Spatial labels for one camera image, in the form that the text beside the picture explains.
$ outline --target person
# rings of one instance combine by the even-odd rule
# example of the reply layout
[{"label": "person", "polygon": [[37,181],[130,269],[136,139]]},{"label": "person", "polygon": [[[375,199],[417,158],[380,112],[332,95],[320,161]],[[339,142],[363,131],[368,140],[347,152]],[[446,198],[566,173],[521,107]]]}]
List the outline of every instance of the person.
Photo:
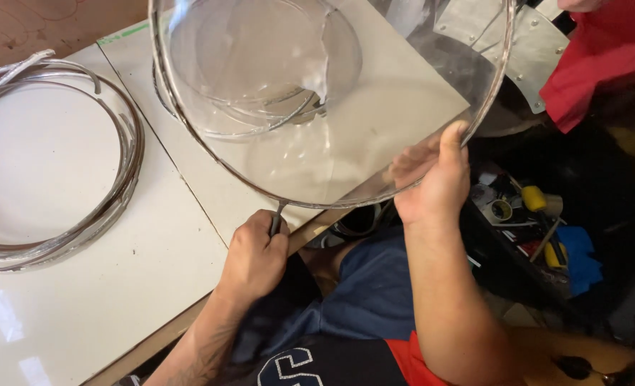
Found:
[{"label": "person", "polygon": [[302,256],[314,276],[339,280],[322,301],[272,308],[297,304],[301,292],[273,297],[291,281],[289,231],[283,224],[270,238],[273,213],[252,215],[232,237],[219,285],[145,386],[524,385],[461,240],[467,127],[455,122],[432,139],[436,154],[409,150],[394,160],[395,177],[429,169],[394,198],[402,227]]}]

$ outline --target clear plastic bowl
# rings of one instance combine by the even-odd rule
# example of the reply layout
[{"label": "clear plastic bowl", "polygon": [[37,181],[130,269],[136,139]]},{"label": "clear plastic bowl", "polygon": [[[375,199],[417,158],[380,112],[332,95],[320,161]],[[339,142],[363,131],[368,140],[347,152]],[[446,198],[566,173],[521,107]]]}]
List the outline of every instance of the clear plastic bowl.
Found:
[{"label": "clear plastic bowl", "polygon": [[501,86],[509,0],[151,0],[159,94],[218,162],[291,205],[415,186]]}]

